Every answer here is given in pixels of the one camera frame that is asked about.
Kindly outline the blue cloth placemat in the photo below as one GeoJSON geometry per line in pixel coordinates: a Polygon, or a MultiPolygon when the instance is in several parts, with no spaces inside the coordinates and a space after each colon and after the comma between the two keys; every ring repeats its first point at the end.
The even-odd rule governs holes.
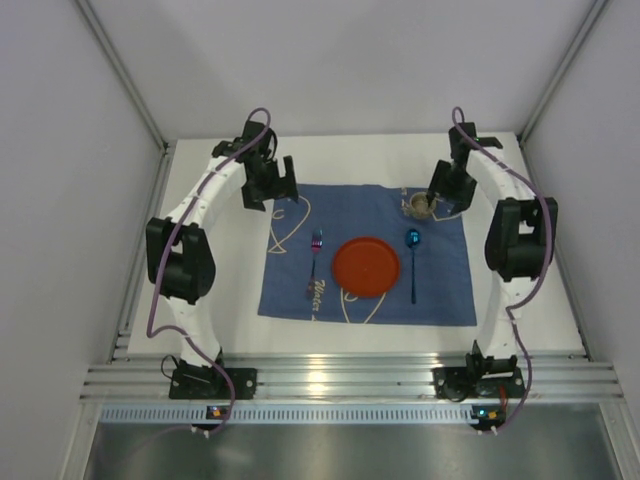
{"type": "Polygon", "coordinates": [[[394,326],[469,327],[476,310],[462,218],[439,202],[433,215],[416,220],[405,214],[417,188],[380,185],[299,187],[298,202],[275,202],[266,249],[258,313],[287,320],[394,326]],[[306,298],[311,236],[323,230],[313,297],[306,298]],[[421,234],[416,251],[417,303],[411,303],[411,253],[405,234],[421,234]],[[386,294],[361,298],[335,282],[331,264],[338,248],[356,237],[376,237],[397,253],[401,273],[386,294]]]}

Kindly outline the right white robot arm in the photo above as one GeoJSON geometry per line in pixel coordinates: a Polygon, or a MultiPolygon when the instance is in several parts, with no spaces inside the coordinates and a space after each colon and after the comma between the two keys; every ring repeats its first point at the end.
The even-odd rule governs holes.
{"type": "Polygon", "coordinates": [[[553,259],[557,202],[507,165],[502,143],[479,137],[474,123],[454,119],[448,138],[450,159],[437,162],[426,190],[427,205],[435,208],[442,202],[456,216],[471,207],[481,189],[493,208],[484,242],[491,293],[471,353],[511,360],[519,352],[529,365],[519,319],[541,290],[553,259]]]}

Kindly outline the red plate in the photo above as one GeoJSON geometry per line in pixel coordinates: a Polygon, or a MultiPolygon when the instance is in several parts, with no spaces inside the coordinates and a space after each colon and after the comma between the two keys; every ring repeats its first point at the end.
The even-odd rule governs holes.
{"type": "Polygon", "coordinates": [[[401,263],[387,242],[376,237],[356,237],[338,248],[331,272],[337,285],[349,294],[375,298],[396,285],[401,263]]]}

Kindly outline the small speckled ceramic cup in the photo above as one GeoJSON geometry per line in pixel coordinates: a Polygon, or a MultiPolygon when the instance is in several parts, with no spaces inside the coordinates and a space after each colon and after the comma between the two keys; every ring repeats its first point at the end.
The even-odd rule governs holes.
{"type": "Polygon", "coordinates": [[[437,206],[435,198],[430,199],[426,192],[413,194],[405,206],[405,214],[416,220],[430,218],[437,206]]]}

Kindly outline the iridescent metal fork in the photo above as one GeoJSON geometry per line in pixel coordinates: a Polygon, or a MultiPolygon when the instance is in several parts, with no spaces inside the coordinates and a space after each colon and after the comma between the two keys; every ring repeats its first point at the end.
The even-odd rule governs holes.
{"type": "Polygon", "coordinates": [[[309,281],[306,288],[306,298],[311,299],[313,297],[314,284],[315,284],[315,271],[316,271],[316,262],[319,253],[321,252],[323,247],[323,230],[321,228],[316,228],[311,236],[311,253],[312,253],[312,264],[311,271],[309,276],[309,281]]]}

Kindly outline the blue metal spoon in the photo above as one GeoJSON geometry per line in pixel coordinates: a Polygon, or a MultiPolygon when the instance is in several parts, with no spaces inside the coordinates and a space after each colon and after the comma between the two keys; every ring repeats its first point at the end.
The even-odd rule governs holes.
{"type": "Polygon", "coordinates": [[[416,251],[421,243],[421,234],[415,229],[409,229],[405,234],[405,245],[409,248],[411,253],[411,303],[415,305],[417,303],[416,292],[416,251]]]}

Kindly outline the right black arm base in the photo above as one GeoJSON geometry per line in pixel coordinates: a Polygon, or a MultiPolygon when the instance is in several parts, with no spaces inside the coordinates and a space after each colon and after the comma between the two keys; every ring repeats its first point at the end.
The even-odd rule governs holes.
{"type": "Polygon", "coordinates": [[[521,398],[525,381],[521,370],[472,376],[465,367],[438,367],[432,370],[436,397],[452,402],[467,399],[521,398]]]}

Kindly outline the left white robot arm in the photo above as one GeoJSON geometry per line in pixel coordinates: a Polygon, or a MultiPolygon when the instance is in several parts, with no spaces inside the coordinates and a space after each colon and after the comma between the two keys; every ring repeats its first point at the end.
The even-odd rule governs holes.
{"type": "Polygon", "coordinates": [[[217,273],[208,233],[225,204],[237,193],[243,207],[255,211],[264,211],[269,200],[299,199],[293,159],[283,158],[280,174],[277,146],[270,120],[248,118],[238,137],[214,147],[185,198],[146,225],[147,276],[153,285],[146,337],[154,339],[164,332],[179,335],[180,359],[189,366],[221,368],[222,348],[206,297],[217,273]]]}

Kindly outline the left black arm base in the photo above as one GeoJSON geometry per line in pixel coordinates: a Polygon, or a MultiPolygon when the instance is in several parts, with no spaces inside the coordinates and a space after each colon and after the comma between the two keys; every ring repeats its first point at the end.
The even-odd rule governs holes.
{"type": "MultiPolygon", "coordinates": [[[[254,368],[225,370],[235,390],[236,400],[251,400],[257,388],[254,368]]],[[[231,388],[225,377],[213,367],[180,364],[172,373],[169,398],[172,400],[230,400],[231,388]]]]}

